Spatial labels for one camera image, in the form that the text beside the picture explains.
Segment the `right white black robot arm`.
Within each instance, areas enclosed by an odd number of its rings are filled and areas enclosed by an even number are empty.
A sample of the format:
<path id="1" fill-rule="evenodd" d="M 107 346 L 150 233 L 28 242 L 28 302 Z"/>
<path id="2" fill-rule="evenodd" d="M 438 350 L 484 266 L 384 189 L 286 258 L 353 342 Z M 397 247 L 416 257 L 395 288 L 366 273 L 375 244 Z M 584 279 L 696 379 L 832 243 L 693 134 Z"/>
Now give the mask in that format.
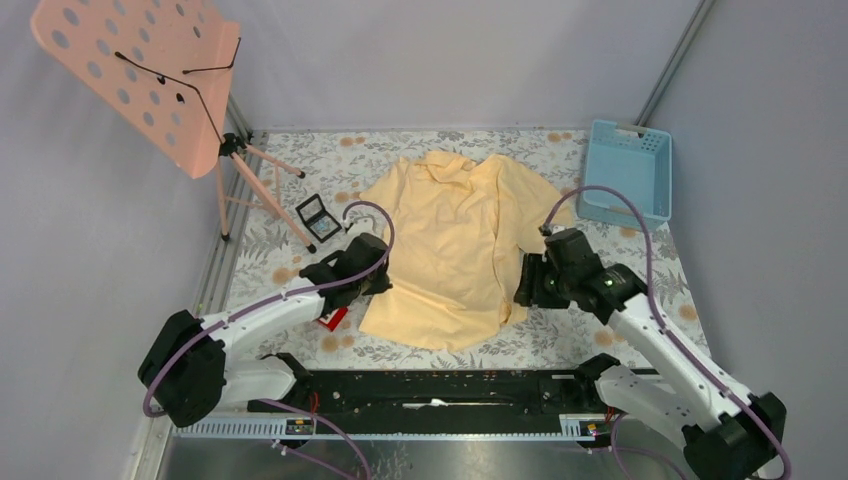
<path id="1" fill-rule="evenodd" d="M 779 457 L 785 405 L 756 395 L 686 339 L 629 267 L 606 266 L 576 228 L 544 227 L 544 251 L 522 263 L 521 306 L 593 315 L 635 348 L 662 378 L 642 379 L 608 354 L 581 364 L 575 402 L 628 414 L 681 448 L 700 479 L 748 479 Z"/>

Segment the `yellow shirt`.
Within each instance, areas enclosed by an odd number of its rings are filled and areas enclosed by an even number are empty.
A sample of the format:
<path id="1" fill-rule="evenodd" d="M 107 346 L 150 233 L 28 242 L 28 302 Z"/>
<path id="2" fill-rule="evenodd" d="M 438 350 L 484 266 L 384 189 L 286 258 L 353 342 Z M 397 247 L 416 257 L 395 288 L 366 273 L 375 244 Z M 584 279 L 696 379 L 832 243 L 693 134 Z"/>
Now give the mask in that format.
<path id="1" fill-rule="evenodd" d="M 527 319 L 513 297 L 522 257 L 543 252 L 539 228 L 561 198 L 548 180 L 504 155 L 431 151 L 400 158 L 361 197 L 396 233 L 393 286 L 370 300 L 361 332 L 455 352 Z"/>

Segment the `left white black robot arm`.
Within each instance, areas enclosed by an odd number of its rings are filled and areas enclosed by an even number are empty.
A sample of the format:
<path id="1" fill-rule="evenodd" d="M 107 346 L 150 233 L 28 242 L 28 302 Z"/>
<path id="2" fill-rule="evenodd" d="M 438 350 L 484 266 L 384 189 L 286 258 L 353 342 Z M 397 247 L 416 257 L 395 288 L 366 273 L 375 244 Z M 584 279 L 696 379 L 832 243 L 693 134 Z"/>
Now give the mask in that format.
<path id="1" fill-rule="evenodd" d="M 390 289 L 389 252 L 377 236 L 360 233 L 257 300 L 200 317 L 172 314 L 137 371 L 146 389 L 144 414 L 187 427 L 220 407 L 253 400 L 301 409 L 309 401 L 308 381 L 276 354 L 250 360 L 248 352 L 276 333 Z"/>

